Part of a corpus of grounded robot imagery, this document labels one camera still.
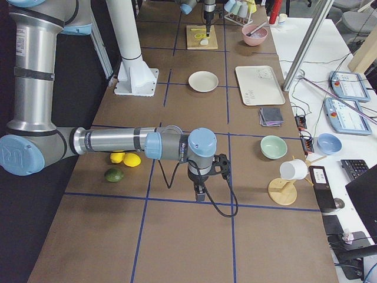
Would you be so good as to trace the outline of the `cream round plate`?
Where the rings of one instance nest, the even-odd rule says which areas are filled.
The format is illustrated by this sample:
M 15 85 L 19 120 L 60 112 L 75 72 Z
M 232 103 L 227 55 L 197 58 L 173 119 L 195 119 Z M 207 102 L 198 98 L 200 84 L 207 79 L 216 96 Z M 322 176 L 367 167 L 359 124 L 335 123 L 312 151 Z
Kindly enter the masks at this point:
M 219 79 L 209 71 L 197 71 L 189 76 L 188 83 L 193 90 L 207 93 L 218 86 Z

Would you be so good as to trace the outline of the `white bear tray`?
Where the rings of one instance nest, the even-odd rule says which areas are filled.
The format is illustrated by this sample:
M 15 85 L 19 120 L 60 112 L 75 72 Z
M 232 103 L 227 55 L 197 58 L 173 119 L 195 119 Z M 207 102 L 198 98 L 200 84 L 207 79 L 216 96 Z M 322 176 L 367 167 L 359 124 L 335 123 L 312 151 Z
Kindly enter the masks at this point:
M 274 106 L 285 103 L 272 67 L 237 66 L 235 72 L 245 106 Z

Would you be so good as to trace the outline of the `bamboo cutting board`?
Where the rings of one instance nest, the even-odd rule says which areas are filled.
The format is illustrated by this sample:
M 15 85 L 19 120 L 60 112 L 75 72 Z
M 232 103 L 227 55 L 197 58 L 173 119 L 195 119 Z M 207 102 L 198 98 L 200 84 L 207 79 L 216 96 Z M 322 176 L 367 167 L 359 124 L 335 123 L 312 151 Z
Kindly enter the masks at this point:
M 188 50 L 217 50 L 217 37 L 214 26 L 210 27 L 207 36 L 205 25 L 187 25 L 186 43 Z

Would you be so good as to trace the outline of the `yellow lemon lower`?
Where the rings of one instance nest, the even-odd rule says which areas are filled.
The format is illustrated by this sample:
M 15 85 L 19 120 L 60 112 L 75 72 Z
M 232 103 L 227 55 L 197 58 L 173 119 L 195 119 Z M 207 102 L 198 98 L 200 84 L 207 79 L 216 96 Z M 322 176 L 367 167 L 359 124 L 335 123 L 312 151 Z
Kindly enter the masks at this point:
M 141 158 L 135 153 L 126 153 L 123 157 L 123 163 L 127 167 L 137 167 L 141 164 Z

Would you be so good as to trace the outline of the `wooden cup stand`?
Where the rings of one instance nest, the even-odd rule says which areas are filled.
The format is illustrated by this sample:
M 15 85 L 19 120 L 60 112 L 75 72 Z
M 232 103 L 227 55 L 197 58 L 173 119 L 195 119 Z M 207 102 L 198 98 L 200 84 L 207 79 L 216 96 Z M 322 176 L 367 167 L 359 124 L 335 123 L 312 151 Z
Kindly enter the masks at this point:
M 322 156 L 312 161 L 305 160 L 304 162 L 307 165 L 308 174 L 310 165 L 325 158 L 326 156 Z M 313 183 L 307 178 L 307 175 L 304 180 L 306 180 L 310 185 L 313 185 Z M 287 206 L 293 204 L 297 199 L 297 190 L 294 186 L 295 181 L 297 180 L 286 180 L 282 179 L 281 177 L 273 179 L 267 187 L 270 198 L 279 205 Z

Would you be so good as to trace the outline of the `yellow lemon upper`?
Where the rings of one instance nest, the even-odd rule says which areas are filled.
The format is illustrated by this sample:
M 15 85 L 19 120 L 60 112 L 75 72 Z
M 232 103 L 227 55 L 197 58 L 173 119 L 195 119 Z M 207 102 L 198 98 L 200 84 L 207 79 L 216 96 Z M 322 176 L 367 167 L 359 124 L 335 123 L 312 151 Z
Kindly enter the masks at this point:
M 119 164 L 123 161 L 125 152 L 112 152 L 110 154 L 110 162 L 112 164 Z

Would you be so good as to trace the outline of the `purple folded cloth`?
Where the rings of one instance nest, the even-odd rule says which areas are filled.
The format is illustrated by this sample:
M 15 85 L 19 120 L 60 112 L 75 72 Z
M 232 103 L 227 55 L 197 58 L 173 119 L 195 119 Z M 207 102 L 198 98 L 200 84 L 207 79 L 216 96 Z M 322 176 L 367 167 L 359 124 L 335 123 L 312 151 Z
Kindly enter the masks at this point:
M 266 121 L 260 118 L 260 125 L 264 127 L 279 127 L 284 121 Z

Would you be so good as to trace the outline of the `white cup on stand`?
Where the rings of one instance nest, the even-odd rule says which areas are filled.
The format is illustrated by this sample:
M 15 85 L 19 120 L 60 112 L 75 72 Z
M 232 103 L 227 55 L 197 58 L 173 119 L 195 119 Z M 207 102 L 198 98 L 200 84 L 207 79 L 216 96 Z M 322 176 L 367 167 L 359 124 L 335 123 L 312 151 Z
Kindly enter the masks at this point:
M 308 174 L 306 163 L 300 159 L 283 162 L 279 171 L 280 177 L 286 180 L 301 180 Z

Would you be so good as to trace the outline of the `orange black connector lower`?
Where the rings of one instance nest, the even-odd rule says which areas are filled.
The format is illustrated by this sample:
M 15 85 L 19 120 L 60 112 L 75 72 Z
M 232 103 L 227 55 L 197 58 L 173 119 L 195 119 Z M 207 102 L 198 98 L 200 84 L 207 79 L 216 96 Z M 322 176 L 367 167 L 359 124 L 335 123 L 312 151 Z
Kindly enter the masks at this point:
M 305 156 L 315 152 L 313 148 L 313 137 L 309 132 L 301 131 L 300 140 Z

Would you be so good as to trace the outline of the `orange black connector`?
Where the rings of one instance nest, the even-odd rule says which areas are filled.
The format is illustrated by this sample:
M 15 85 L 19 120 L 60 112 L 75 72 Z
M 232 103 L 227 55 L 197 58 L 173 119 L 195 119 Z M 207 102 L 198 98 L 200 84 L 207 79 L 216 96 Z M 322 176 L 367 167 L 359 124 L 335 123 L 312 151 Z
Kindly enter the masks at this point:
M 313 137 L 309 132 L 301 131 L 300 140 L 305 156 L 315 152 L 313 148 Z
M 306 116 L 305 115 L 295 116 L 295 122 L 296 122 L 297 128 L 299 130 L 306 130 L 307 129 Z

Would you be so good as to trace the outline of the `orange black connector upper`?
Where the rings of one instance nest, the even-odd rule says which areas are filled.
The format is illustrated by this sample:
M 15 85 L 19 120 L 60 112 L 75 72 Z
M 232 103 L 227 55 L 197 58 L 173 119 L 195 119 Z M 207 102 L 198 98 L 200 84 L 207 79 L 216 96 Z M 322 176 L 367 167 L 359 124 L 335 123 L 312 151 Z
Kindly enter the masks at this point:
M 297 128 L 299 130 L 306 130 L 307 129 L 306 116 L 305 115 L 295 116 L 295 122 L 296 122 Z

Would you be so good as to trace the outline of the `black box device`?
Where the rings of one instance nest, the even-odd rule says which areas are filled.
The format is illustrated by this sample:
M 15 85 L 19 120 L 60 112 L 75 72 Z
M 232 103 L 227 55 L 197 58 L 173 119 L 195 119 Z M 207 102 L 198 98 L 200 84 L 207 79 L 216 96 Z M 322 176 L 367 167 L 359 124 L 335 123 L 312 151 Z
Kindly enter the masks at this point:
M 324 213 L 335 211 L 336 205 L 325 168 L 323 166 L 310 166 L 309 173 L 320 211 Z

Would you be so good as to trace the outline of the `black keyboard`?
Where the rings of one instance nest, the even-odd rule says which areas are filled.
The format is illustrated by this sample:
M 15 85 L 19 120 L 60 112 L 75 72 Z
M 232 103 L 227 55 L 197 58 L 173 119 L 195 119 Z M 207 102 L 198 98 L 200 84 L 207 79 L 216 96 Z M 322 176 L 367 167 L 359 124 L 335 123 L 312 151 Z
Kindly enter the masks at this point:
M 342 159 L 340 162 L 349 180 L 357 179 L 369 170 L 363 159 Z

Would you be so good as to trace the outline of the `teach pendant lower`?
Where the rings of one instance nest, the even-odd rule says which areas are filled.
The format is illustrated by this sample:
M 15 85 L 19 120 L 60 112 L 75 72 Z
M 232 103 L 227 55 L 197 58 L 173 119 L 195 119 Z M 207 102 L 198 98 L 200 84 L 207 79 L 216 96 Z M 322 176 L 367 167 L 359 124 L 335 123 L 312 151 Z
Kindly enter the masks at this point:
M 331 97 L 324 100 L 324 111 L 334 131 L 341 134 L 371 135 L 372 129 L 367 119 L 345 103 L 362 112 L 359 102 L 354 99 L 345 100 L 344 103 Z

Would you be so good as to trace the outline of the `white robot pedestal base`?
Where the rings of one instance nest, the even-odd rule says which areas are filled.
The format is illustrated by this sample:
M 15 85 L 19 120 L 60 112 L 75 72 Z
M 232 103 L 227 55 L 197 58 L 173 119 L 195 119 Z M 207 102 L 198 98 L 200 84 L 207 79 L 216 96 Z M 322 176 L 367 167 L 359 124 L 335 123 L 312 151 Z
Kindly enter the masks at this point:
M 159 70 L 150 68 L 143 60 L 132 2 L 111 0 L 106 4 L 121 55 L 115 93 L 152 97 Z

